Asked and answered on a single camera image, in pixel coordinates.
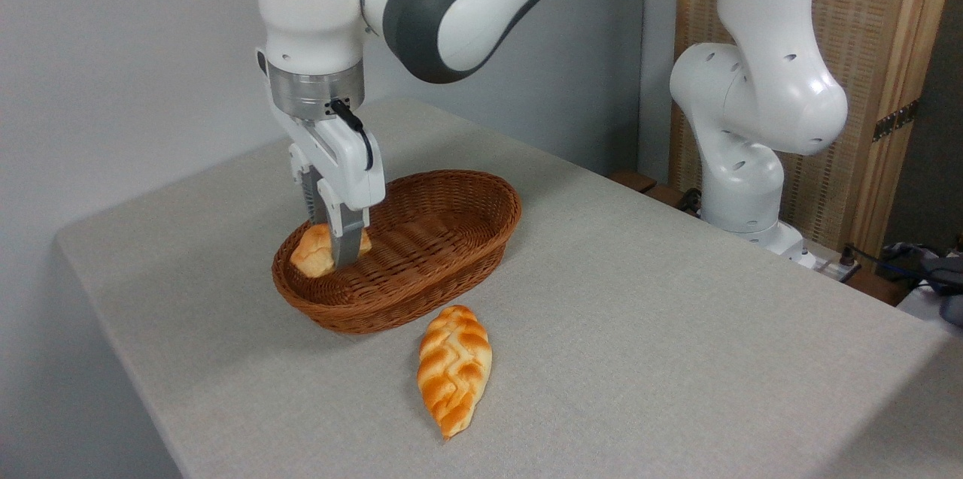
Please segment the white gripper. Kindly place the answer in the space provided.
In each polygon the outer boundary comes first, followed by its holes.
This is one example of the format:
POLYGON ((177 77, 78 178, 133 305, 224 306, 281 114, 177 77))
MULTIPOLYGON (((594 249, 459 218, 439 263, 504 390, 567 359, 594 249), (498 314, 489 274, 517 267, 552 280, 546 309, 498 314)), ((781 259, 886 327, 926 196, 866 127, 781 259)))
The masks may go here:
POLYGON ((271 110, 293 141, 293 180, 302 190, 308 218, 327 224, 336 269, 358 260, 370 206, 385 197, 381 151, 357 118, 364 101, 363 63, 333 74, 299 74, 275 67, 264 51, 271 110))

